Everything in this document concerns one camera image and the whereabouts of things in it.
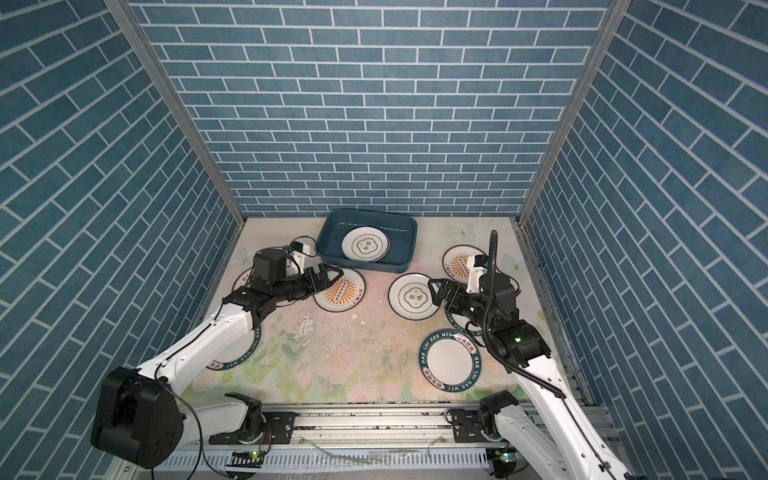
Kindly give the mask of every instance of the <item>blue brick wall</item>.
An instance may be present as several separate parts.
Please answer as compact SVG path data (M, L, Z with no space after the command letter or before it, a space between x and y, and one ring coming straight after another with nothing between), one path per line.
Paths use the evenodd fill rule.
M249 216L507 216L609 0L244 3L131 2Z
M528 225L649 478L768 478L767 25L634 0Z
M235 224L101 0L0 2L0 478L101 478L101 377L184 334Z

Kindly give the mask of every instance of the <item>wire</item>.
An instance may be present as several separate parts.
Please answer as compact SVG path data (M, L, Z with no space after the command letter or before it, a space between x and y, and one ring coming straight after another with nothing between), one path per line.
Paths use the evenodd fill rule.
M232 282L232 291L233 291L233 292L234 292L234 291L237 289L237 281L240 279L240 277L242 277L242 276L245 274L245 272L247 272L247 271L249 271L249 270L253 270L253 267L251 267L251 268L246 268L245 270L243 270L243 271L240 273L240 275L238 275L238 276L235 278L235 281L234 281L234 282ZM248 283L250 283L250 274L248 274L248 278L246 278L246 280L245 280L245 284L247 285Z
M187 480L190 480L190 478L192 478L192 475L194 475L194 473L197 471L197 466L200 464L200 457L203 456L203 427L200 425L200 419L197 417L197 413L192 409L190 404L187 403L185 400L183 400L180 396L173 393L173 391L171 391L170 387L168 387L165 384L165 382L161 382L160 380L157 379L157 371L160 370L160 367L162 367L162 365L163 363L161 362L160 365L158 365L157 368L154 370L155 381L159 383L164 390L166 390L168 393L170 393L172 396L176 397L177 399L181 400L182 403L187 406L187 408L192 412L192 415L194 415L195 422L197 422L197 430L198 432L200 432L200 449L197 451L197 460L195 460L194 467L192 467L192 472L190 472L189 476L187 476Z
M216 315L214 315L214 319L216 319L216 318L219 316L219 313L221 313L221 309L223 309L223 308L224 308L224 304L223 304L223 303L221 303L221 305L219 305L219 309L216 311ZM165 357L165 359L164 359L163 361L167 361L167 360L170 360L170 359L172 359L172 358L174 357L174 355L176 355L177 353L179 353L181 350L183 350L183 349L187 348L187 347L188 347L189 345L191 345L191 344L192 344L192 342L194 342L195 340L199 339L199 338L200 338L200 335L203 335L203 333L204 333L206 330L208 330L208 327L209 327L209 326L210 326L210 323L208 323L208 324L205 326L205 328L203 328L203 329L202 329L200 332L198 332L198 333L197 333L197 335L195 335L195 336L194 336L194 338L193 338L192 340L190 340L189 342L185 343L185 344L184 344L184 346L182 346L181 348L179 348L179 349L178 349L178 350L176 350L175 352L171 353L169 356Z
M469 412L464 409L447 409L445 413L442 414L443 418L445 418L445 421L448 422L448 424L452 427L462 424L459 420L455 419L456 413L464 413L467 415L469 414Z
M520 368L520 366L509 362L504 356L501 355L498 349L491 344L491 341L490 341L491 333L490 333L490 329L487 328L487 322L488 322L488 311L491 309L494 302L494 290L495 290L495 280L496 280L496 250L497 249L498 249L498 232L496 230L493 230L491 232L491 241L488 245L488 274L490 274L490 282L488 284L488 294L485 300L485 308L483 308L482 315L480 317L480 328L481 328L480 335L482 337L483 342L485 342L485 345L488 346L486 349L488 350L488 353L490 353L491 356L497 362L501 363L511 372L514 372L517 375L521 376L522 378L535 383L536 385L540 386L545 390L552 392L552 394L558 397L559 399L564 399L565 393L563 393L562 390L552 385L551 383L545 382L543 379L538 378L536 375L533 375L528 371Z
M270 443L266 446L266 452L264 452L264 455L272 451L272 425L270 423L267 423L267 425L270 426Z
M296 275L301 275L301 267L298 263L296 263L296 259L293 258L293 255L286 252L286 257L288 257L288 260L292 261L294 265L296 265L296 271L298 272Z
M565 409L568 410L568 414L571 416L571 419L576 424L576 427L578 428L579 433L581 433L581 436L584 437L584 441L587 443L587 445L589 445L589 448L592 449L592 453L594 453L594 456L598 458L598 462L600 462L600 467L606 472L608 472L608 474L611 476L613 480L616 480L616 477L614 477L613 472L611 472L611 467L608 464L606 464L602 458L600 458L600 454L598 453L597 450L594 449L594 446L592 446L592 442L589 441L589 439L587 438L587 435L584 433L584 430L581 429L581 425L579 425L579 423L576 421L576 417L574 416L571 409L568 407L568 403L565 401L565 399L562 399L562 400L563 400L563 405L565 406Z
M479 341L478 341L478 340L475 338L475 334L474 334L473 332L469 331L469 324L470 324L470 323L472 323L472 321L471 321L471 320L469 320L469 321L467 322L467 324L466 324L466 325L464 325L464 331L465 331L465 332L467 332L467 334L468 334L468 336L469 336L469 341L470 341L470 342L472 342L472 343L474 343L476 346L481 346L482 348L485 348L485 345L483 345L482 343L480 343L480 342L479 342Z
M205 461L205 464L208 465L208 468L210 468L213 472L221 475L224 478L228 478L229 480L232 480L232 478L229 475L226 475L224 473L219 472L214 467L211 466L211 464L208 462L208 458L205 456L205 450L203 447L203 426L200 423L200 417L197 416L197 412L194 411L192 408L192 405L187 403L187 400L182 399L179 395L176 395L173 390L170 389L170 387L165 382L161 382L157 378L157 372L160 370L160 367L162 364L158 365L157 368L154 370L154 379L157 381L164 390L166 390L168 393L170 393L172 396L176 398L179 402L183 403L184 406L186 406L189 411L192 413L192 416L194 417L194 421L197 423L197 432L200 434L200 450L197 452L197 460L195 460L194 467L192 468L192 472L190 472L189 476L186 480L190 480L192 478L192 475L194 475L195 471L197 470L197 466L200 464L200 458L202 458Z

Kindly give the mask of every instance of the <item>ceramic plate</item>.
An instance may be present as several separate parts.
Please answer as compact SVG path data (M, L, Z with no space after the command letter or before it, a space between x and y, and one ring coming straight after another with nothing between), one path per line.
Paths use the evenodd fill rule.
M322 292L315 293L317 306L328 312L346 312L362 300L366 294L366 280L357 270L342 269L339 281Z
M392 282L389 305L404 319L424 320L432 316L438 306L432 303L429 277L421 273L407 273Z
M450 313L448 310L445 311L445 318L448 319L448 321L453 325L457 330L463 331L464 325L467 324L469 319L463 315L454 315L453 313ZM480 336L480 327L473 326L472 324L469 325L469 332L474 336Z
M419 348L424 377L444 392L464 392L480 378L480 352L463 333L442 329L431 333Z
M442 256L442 269L459 283L469 282L469 266L467 259L473 255L484 255L483 251L471 245L456 245Z
M248 360L261 340L261 325L235 340L215 360L208 364L211 370L229 370Z
M344 236L341 249L351 260L375 262L389 251L389 237L378 228L360 227Z

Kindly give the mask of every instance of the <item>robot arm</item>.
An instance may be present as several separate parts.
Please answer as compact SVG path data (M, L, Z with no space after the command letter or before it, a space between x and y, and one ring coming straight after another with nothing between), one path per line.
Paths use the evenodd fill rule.
M248 285L224 297L215 314L136 369L119 367L107 374L101 383L91 444L140 467L153 468L176 445L198 438L200 430L193 428L196 421L204 436L237 430L243 442L258 439L262 432L258 400L227 393L228 399L191 412L180 409L176 398L212 360L269 316L278 302L309 298L343 275L342 270L323 263L318 273L312 267L304 270L305 259L300 243L260 251L253 258ZM336 276L329 278L329 271Z
M430 280L433 302L480 327L488 352L512 374L544 420L554 443L526 416L517 399L499 392L480 401L483 432L513 445L544 480L642 480L605 445L568 390L536 328L520 319L517 282L495 268L497 237L489 255L468 258L468 285Z

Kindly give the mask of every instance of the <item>white plate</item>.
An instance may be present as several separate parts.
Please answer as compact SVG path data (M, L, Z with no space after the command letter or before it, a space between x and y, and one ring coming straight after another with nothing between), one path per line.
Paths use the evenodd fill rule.
M419 348L424 377L445 392L464 392L480 378L480 352L463 333L442 329L431 333Z
M459 283L469 282L467 259L473 255L485 255L482 250L472 245L456 245L442 255L442 269Z
M357 270L342 268L344 274L339 281L313 298L317 306L328 312L346 312L362 300L366 294L366 279Z
M360 227L344 236L341 249L351 260L375 262L389 251L389 237L378 228Z
M438 306L432 303L429 277L421 273L407 273L392 282L389 305L404 319L424 320L432 316Z

